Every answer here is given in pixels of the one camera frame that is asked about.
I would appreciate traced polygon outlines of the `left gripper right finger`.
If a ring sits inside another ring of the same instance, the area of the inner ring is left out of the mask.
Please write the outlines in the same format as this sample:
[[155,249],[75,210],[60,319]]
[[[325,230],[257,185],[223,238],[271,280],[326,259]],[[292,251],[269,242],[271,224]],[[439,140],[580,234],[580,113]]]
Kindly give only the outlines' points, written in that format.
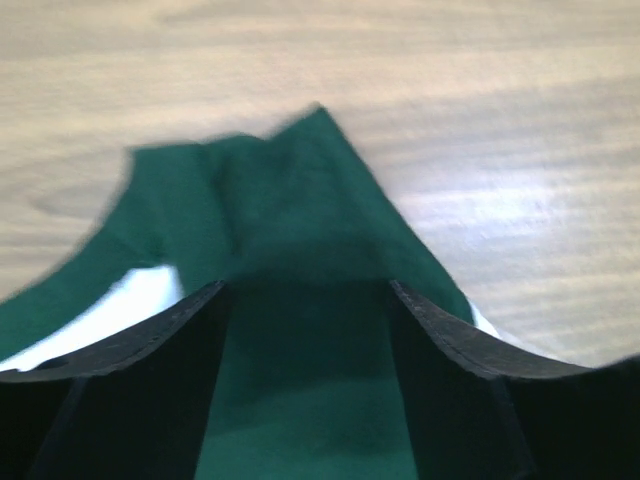
[[391,286],[390,341],[422,479],[635,479],[639,360],[542,357]]

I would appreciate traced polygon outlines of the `white green-sleeved t-shirt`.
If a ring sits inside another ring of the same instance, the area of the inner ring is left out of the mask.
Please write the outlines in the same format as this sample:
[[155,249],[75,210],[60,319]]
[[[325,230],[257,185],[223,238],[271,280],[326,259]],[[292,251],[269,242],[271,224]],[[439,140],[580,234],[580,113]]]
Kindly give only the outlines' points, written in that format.
[[1,354],[91,345],[222,283],[230,311],[191,479],[413,479],[387,299],[407,283],[465,322],[449,273],[333,118],[262,139],[137,149],[100,228],[1,305]]

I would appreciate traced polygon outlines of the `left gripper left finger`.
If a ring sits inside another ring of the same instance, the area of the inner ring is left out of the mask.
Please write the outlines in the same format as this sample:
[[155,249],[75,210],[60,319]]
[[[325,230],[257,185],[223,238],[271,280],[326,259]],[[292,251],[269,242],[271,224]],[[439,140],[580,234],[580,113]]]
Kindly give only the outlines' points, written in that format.
[[1,375],[5,479],[191,479],[230,311],[213,283],[29,371]]

